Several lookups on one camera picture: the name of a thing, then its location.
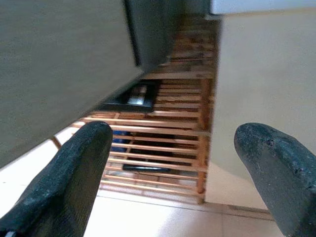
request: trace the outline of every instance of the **floor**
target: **floor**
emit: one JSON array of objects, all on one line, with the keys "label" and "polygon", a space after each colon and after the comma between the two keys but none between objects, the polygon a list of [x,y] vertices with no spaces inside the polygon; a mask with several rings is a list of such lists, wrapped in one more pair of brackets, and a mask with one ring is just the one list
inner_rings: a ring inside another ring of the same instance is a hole
[{"label": "floor", "polygon": [[[58,135],[61,143],[69,130]],[[0,170],[0,216],[16,202],[29,182],[52,159],[57,149],[51,141],[34,148]],[[281,237],[267,213],[234,210],[225,205],[187,204],[100,190],[85,237]]]}]

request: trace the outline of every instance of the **tiled floor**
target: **tiled floor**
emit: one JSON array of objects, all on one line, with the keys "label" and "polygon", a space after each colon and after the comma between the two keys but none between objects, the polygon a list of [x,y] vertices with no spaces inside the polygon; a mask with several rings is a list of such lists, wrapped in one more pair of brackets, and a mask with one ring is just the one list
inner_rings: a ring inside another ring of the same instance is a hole
[{"label": "tiled floor", "polygon": [[[63,143],[70,133],[62,133]],[[47,141],[0,170],[0,217],[57,149]],[[85,237],[281,237],[269,214],[99,191]]]}]

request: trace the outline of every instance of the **grey cabinet door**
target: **grey cabinet door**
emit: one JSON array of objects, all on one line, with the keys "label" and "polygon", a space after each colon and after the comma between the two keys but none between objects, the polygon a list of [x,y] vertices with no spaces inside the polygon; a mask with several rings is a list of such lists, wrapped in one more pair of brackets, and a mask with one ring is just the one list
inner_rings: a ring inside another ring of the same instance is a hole
[{"label": "grey cabinet door", "polygon": [[142,74],[118,0],[2,0],[0,32],[0,167]]}]

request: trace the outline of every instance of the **beige wall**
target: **beige wall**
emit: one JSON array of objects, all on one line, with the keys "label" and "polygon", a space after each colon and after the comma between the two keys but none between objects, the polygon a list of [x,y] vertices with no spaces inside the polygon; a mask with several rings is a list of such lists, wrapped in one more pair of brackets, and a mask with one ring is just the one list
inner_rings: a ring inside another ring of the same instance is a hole
[{"label": "beige wall", "polygon": [[316,10],[225,16],[206,201],[265,208],[233,145],[261,122],[316,153]]}]

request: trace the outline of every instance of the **beige floor tile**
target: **beige floor tile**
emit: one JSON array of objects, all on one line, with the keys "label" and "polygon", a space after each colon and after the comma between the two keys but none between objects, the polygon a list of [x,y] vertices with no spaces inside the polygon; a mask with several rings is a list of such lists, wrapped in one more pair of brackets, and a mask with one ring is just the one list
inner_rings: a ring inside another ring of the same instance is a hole
[{"label": "beige floor tile", "polygon": [[97,197],[84,236],[222,237],[222,216]]},{"label": "beige floor tile", "polygon": [[283,237],[274,221],[223,214],[223,237]]}]

